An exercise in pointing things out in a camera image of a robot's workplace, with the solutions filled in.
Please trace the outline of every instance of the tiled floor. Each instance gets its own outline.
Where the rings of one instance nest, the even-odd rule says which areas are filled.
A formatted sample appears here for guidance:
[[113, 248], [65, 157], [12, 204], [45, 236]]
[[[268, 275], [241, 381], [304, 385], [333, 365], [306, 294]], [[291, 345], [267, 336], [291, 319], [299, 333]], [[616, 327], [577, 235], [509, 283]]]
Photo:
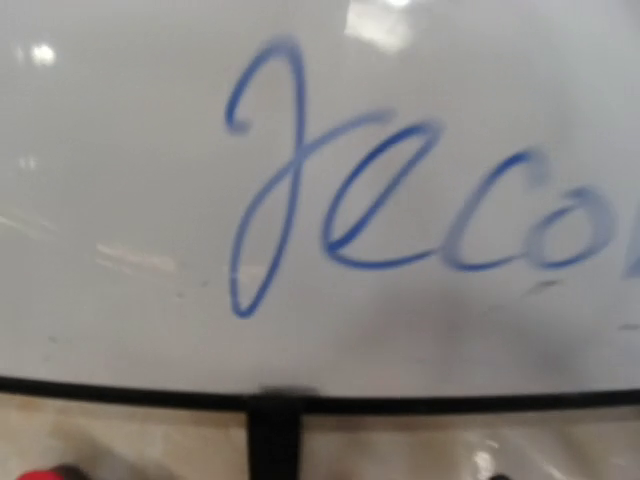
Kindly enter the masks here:
[[[640, 411], [308, 418], [303, 480], [637, 480]], [[76, 462], [97, 480], [245, 480], [242, 415], [0, 396], [0, 478]]]

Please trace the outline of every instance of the whiteboard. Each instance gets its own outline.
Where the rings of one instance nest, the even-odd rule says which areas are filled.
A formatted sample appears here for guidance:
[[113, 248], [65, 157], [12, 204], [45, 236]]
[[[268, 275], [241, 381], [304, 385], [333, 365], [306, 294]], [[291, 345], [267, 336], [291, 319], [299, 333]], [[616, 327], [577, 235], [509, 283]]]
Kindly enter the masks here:
[[637, 2], [0, 5], [0, 375], [640, 388]]

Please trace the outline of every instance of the black stand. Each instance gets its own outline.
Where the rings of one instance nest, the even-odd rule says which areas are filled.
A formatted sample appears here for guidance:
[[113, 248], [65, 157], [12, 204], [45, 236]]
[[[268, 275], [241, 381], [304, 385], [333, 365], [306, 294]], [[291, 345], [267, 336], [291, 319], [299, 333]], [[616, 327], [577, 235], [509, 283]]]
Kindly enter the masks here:
[[249, 400], [250, 480], [298, 480], [302, 405], [294, 395], [265, 393]]

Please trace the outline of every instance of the handwritten word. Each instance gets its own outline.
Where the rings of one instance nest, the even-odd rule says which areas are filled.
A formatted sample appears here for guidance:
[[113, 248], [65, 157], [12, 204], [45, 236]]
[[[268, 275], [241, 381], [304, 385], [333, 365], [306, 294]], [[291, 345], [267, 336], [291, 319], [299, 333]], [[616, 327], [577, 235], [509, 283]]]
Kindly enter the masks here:
[[[240, 103], [250, 88], [255, 76], [270, 63], [281, 61], [291, 74], [293, 90], [292, 127], [295, 132], [291, 154], [286, 163], [277, 170], [254, 195], [242, 215], [233, 238], [231, 261], [229, 269], [229, 288], [231, 308], [239, 317], [250, 317], [260, 307], [269, 289], [273, 285], [278, 271], [285, 257], [291, 232], [294, 227], [298, 199], [301, 190], [302, 173], [307, 161], [311, 160], [320, 150], [328, 148], [341, 138], [363, 128], [389, 124], [394, 118], [394, 111], [381, 108], [364, 112], [349, 118], [321, 135], [310, 137], [306, 131], [307, 85], [302, 51], [292, 38], [276, 38], [266, 44], [249, 62], [244, 72], [235, 84], [227, 102], [225, 122], [230, 133], [246, 135], [251, 129], [251, 123], [238, 117]], [[607, 199], [597, 190], [589, 186], [580, 186], [567, 191], [563, 198], [569, 202], [568, 206], [548, 214], [535, 223], [527, 232], [523, 240], [523, 250], [511, 255], [471, 263], [461, 254], [465, 233], [472, 223], [474, 215], [482, 205], [494, 186], [514, 169], [521, 170], [530, 188], [544, 186], [549, 181], [549, 166], [544, 156], [533, 149], [525, 149], [498, 163], [476, 189], [468, 196], [461, 209], [453, 219], [451, 226], [444, 236], [440, 246], [433, 246], [410, 255], [382, 258], [355, 258], [344, 253], [346, 247], [364, 234], [376, 215], [384, 208], [393, 194], [402, 186], [411, 173], [437, 147], [444, 128], [437, 121], [418, 121], [407, 125], [396, 133], [382, 140], [374, 146], [365, 157], [360, 160], [353, 170], [338, 186], [333, 199], [327, 209], [321, 228], [321, 245], [328, 258], [346, 267], [363, 270], [385, 270], [400, 268], [415, 262], [426, 260], [438, 255], [448, 267], [463, 271], [486, 271], [503, 267], [517, 259], [525, 259], [532, 266], [543, 269], [562, 269], [584, 262], [604, 250], [615, 235], [615, 215]], [[375, 200], [365, 209], [362, 215], [342, 234], [336, 234], [335, 222], [338, 212], [349, 190], [357, 183], [361, 175], [381, 161], [384, 155], [398, 145], [408, 140], [419, 140], [420, 145], [413, 155], [397, 171], [393, 178], [381, 190]], [[256, 215], [265, 204], [269, 195], [277, 188], [288, 189], [286, 212], [280, 236], [270, 260], [268, 269], [258, 286], [253, 298], [248, 304], [240, 301], [239, 269], [242, 251], [246, 237]], [[545, 252], [545, 238], [548, 232], [568, 215], [583, 212], [591, 224], [591, 236], [583, 246], [567, 258], [549, 258]], [[640, 260], [631, 260], [629, 271], [640, 273]]]

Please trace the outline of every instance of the black whiteboard edge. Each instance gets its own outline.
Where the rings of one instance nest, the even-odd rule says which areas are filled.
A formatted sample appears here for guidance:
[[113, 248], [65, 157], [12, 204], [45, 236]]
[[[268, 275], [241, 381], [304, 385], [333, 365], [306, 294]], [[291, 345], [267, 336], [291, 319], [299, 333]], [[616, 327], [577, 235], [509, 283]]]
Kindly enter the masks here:
[[[106, 387], [0, 376], [0, 392], [136, 407], [246, 412], [255, 395]], [[640, 405], [640, 389], [431, 398], [344, 398], [301, 395], [312, 415], [453, 415], [574, 410]]]

